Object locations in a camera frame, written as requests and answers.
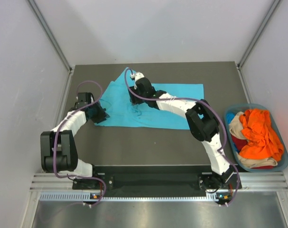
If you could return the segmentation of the cyan t shirt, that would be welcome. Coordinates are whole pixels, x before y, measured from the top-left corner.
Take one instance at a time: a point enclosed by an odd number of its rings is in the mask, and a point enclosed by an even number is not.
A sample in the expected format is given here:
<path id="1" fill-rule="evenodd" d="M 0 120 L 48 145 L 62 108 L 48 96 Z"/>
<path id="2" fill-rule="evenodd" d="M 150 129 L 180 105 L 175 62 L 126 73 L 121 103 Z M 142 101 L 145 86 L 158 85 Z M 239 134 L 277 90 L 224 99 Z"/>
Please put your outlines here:
<path id="1" fill-rule="evenodd" d="M 111 81 L 103 93 L 100 103 L 109 117 L 97 123 L 106 127 L 147 127 L 173 130 L 189 130 L 187 120 L 168 111 L 150 108 L 146 103 L 132 105 L 122 72 Z M 177 97 L 204 98 L 203 84 L 152 84 L 156 90 L 164 90 Z"/>

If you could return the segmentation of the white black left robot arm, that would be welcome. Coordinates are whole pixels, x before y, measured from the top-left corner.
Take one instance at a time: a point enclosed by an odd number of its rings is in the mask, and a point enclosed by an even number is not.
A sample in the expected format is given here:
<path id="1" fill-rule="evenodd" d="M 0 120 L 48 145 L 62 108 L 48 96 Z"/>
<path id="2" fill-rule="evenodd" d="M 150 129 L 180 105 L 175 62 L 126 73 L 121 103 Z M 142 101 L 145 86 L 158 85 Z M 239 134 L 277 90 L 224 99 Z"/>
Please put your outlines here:
<path id="1" fill-rule="evenodd" d="M 77 101 L 60 124 L 40 135 L 41 166 L 43 171 L 83 177 L 88 188 L 99 184 L 93 165 L 78 158 L 74 141 L 76 133 L 88 121 L 99 124 L 108 118 L 105 109 L 89 92 L 78 93 Z"/>

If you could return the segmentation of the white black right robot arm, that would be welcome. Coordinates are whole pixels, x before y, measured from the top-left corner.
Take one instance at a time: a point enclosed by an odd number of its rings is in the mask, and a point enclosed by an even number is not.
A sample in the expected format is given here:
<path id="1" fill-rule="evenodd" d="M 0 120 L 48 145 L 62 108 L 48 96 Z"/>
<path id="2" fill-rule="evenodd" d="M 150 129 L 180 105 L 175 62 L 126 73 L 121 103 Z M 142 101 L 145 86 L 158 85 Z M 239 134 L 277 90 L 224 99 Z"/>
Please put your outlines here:
<path id="1" fill-rule="evenodd" d="M 211 163 L 214 184 L 219 188 L 231 182 L 233 167 L 225 156 L 220 140 L 220 120 L 209 104 L 201 100 L 180 99 L 166 91 L 156 90 L 140 72 L 131 74 L 134 86 L 128 88 L 134 105 L 146 103 L 150 108 L 167 111 L 186 119 L 190 132 L 200 141 Z"/>

